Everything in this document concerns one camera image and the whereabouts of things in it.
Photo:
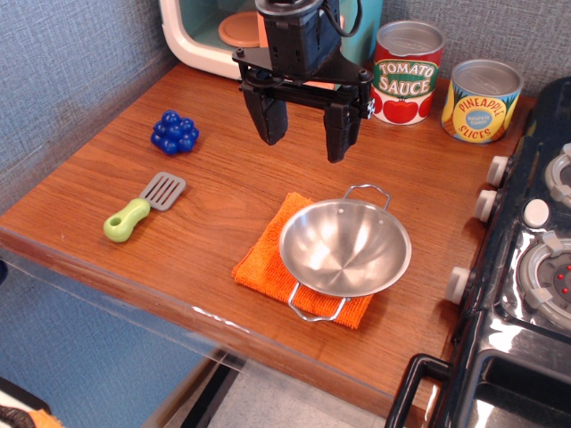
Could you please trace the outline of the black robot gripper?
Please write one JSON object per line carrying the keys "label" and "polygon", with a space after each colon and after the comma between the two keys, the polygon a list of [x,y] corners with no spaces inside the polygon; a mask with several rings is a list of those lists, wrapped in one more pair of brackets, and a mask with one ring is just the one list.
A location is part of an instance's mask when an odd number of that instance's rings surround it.
{"label": "black robot gripper", "polygon": [[358,89],[353,99],[337,95],[325,108],[327,159],[342,161],[353,146],[361,118],[368,119],[374,102],[369,98],[372,74],[343,57],[342,39],[353,37],[364,15],[356,3],[351,28],[341,22],[337,1],[257,1],[268,45],[238,48],[232,55],[241,75],[241,90],[247,110],[260,138],[276,144],[288,127],[286,102],[274,90],[306,82],[330,83]]}

